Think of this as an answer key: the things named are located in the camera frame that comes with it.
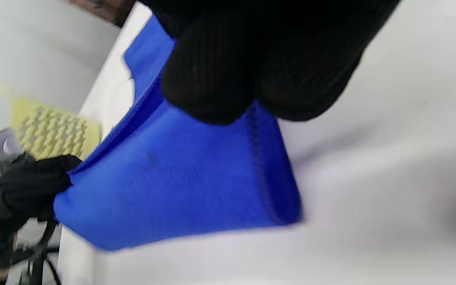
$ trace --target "black cable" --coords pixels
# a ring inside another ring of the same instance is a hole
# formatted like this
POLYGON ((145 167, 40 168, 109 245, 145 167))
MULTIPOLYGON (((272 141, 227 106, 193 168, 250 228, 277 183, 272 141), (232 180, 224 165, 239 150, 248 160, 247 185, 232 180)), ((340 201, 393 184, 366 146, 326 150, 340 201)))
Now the black cable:
POLYGON ((61 280, 59 280, 59 275, 57 274, 56 267, 54 267, 54 264, 52 264, 48 256, 47 258, 45 258, 45 261, 47 262, 47 265, 49 266, 50 271, 54 276, 54 281, 56 282, 56 285, 61 285, 61 280))

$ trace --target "black knit glove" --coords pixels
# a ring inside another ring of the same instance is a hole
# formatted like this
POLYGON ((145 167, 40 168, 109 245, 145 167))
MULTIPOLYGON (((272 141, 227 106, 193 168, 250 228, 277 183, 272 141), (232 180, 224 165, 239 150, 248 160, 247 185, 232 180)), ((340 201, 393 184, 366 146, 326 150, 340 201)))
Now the black knit glove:
POLYGON ((0 235, 17 232, 29 218, 54 220, 54 198, 71 186, 67 171, 81 160, 71 155, 28 162, 0 177, 0 235))
POLYGON ((140 0, 177 40, 161 90, 209 124, 230 124, 257 99, 306 121, 343 92, 399 0, 140 0))

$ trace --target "glove finger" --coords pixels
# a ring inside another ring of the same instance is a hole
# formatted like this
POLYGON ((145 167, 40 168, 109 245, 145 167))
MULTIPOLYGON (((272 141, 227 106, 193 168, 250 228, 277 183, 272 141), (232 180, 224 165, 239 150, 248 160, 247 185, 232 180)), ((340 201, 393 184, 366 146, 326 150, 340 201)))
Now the glove finger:
POLYGON ((238 11, 204 14, 178 41, 163 72, 168 101, 209 124, 241 117, 254 100, 250 29, 238 11))
POLYGON ((139 0, 149 7, 172 38, 179 38, 204 10, 207 0, 139 0))
POLYGON ((337 20, 332 20, 335 7, 325 6, 325 21, 312 21, 314 26, 299 23, 302 19, 290 21, 301 24, 302 34, 295 30, 268 51, 256 79, 257 99, 269 112, 291 121, 325 112, 342 94, 363 51, 398 2, 357 2, 352 9, 343 7, 337 20))

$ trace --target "white surface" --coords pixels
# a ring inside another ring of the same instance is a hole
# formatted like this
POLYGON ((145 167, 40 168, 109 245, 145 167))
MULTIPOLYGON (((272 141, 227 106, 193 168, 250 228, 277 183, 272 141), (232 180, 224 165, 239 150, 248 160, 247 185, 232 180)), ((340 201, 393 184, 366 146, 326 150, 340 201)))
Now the white surface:
MULTIPOLYGON (((0 84, 78 112, 118 33, 62 0, 0 0, 0 84)), ((0 96, 0 129, 9 123, 0 96)))
MULTIPOLYGON (((133 96, 121 52, 148 16, 134 11, 83 108, 104 132, 133 96)), ((456 284, 456 0, 404 0, 339 102, 280 125, 303 224, 112 254, 64 234, 65 285, 456 284)))

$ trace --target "blue cloth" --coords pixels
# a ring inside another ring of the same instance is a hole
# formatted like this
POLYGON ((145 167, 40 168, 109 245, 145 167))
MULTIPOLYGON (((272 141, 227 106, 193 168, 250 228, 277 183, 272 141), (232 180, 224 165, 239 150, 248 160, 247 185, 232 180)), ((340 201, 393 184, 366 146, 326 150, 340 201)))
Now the blue cloth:
POLYGON ((230 126, 172 107, 159 72, 173 41, 153 17, 125 54, 136 102, 54 202, 59 222, 108 251, 181 236, 298 222, 302 207, 274 117, 230 126))

